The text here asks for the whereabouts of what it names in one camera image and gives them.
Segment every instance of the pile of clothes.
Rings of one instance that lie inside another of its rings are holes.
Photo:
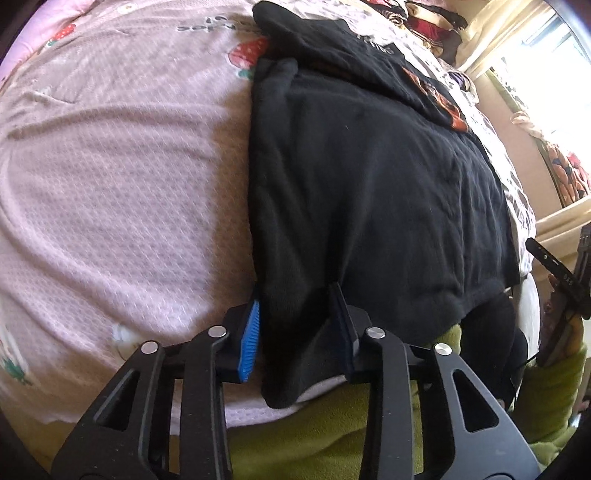
[[[549,141],[542,129],[531,121],[526,112],[514,113],[511,116],[511,122],[540,141],[538,148],[541,147],[540,153],[550,169],[563,206],[572,205],[589,195],[591,179],[575,153],[568,152]]]
[[[467,27],[447,0],[363,0],[397,25],[405,25],[433,54],[454,66],[462,43],[458,33]]]

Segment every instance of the black t-shirt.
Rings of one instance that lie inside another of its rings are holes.
[[[449,92],[393,45],[260,2],[249,218],[262,393],[292,404],[340,372],[326,287],[423,345],[519,283],[509,214]]]

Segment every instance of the curtain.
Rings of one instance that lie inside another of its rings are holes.
[[[490,0],[460,31],[456,67],[473,79],[479,77],[506,48],[533,34],[554,14],[543,0]]]

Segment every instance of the green sleeve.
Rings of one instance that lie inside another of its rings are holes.
[[[546,466],[566,444],[572,430],[569,417],[581,383],[587,349],[551,367],[525,369],[511,418]]]

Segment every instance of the silver bolt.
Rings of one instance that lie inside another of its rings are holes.
[[[224,335],[227,334],[227,330],[225,327],[223,327],[222,325],[215,325],[213,327],[211,327],[208,331],[207,334],[211,337],[211,338],[221,338]]]
[[[438,343],[435,346],[435,351],[439,353],[439,355],[450,355],[453,350],[452,347],[446,343]]]
[[[365,331],[371,338],[375,338],[379,340],[380,338],[384,338],[386,336],[386,332],[384,332],[380,327],[369,327]]]
[[[145,342],[142,345],[142,353],[145,353],[146,355],[154,353],[157,350],[158,350],[158,344],[152,340],[149,342]]]

